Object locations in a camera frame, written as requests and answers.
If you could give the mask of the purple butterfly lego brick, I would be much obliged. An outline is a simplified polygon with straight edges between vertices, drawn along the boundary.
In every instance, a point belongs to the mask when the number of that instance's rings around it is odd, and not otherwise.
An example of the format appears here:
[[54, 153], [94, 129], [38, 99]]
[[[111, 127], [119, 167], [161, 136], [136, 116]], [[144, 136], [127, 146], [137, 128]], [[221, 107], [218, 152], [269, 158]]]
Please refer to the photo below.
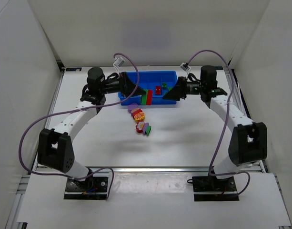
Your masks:
[[131, 115], [133, 115], [135, 112], [140, 113], [140, 112], [142, 112], [142, 110], [140, 108], [136, 107], [136, 108], [131, 110]]

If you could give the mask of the red flower lego brick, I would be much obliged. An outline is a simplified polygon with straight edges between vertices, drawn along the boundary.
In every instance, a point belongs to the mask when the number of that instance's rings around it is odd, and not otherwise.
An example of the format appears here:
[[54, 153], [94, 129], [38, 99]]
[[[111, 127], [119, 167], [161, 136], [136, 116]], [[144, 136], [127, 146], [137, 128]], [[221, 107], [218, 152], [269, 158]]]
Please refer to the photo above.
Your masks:
[[138, 134], [141, 134], [143, 132], [143, 127], [145, 125], [145, 122], [144, 121], [140, 121], [136, 124], [135, 128], [136, 128], [136, 132]]

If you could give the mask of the green printed lego brick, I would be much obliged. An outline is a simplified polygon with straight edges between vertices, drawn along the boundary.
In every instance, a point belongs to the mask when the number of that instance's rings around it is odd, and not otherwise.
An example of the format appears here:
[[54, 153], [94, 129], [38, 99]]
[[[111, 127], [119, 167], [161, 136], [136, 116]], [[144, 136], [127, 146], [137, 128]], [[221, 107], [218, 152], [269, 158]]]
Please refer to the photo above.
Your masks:
[[146, 91], [145, 94], [141, 96], [141, 105], [146, 105], [146, 103], [147, 103], [147, 94], [148, 94], [148, 92]]

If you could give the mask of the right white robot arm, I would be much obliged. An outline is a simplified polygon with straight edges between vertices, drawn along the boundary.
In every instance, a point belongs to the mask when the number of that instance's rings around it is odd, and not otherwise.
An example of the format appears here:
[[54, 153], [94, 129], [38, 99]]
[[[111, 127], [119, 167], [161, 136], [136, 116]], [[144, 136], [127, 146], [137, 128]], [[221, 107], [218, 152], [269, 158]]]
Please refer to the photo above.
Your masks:
[[179, 77], [176, 85], [167, 92], [164, 100], [179, 101], [188, 95], [199, 95], [201, 100], [224, 122], [223, 131], [231, 131], [228, 155], [218, 164], [210, 162], [209, 176], [217, 180], [228, 179], [252, 162], [267, 157], [267, 127], [245, 116], [228, 95], [218, 87], [214, 66], [201, 67], [200, 78], [193, 74]]

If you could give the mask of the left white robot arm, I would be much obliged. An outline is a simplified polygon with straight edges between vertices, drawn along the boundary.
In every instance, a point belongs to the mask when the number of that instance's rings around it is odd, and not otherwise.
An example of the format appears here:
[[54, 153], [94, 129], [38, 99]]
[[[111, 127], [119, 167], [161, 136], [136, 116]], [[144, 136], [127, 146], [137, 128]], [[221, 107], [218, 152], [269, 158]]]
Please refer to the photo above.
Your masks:
[[132, 82], [126, 72], [105, 77], [102, 68], [88, 70], [87, 83], [73, 112], [52, 129], [39, 135], [38, 163], [55, 169], [63, 176], [85, 181], [91, 170], [75, 160], [72, 142], [79, 131], [103, 108], [106, 94], [121, 93], [126, 98], [145, 95], [145, 90]]

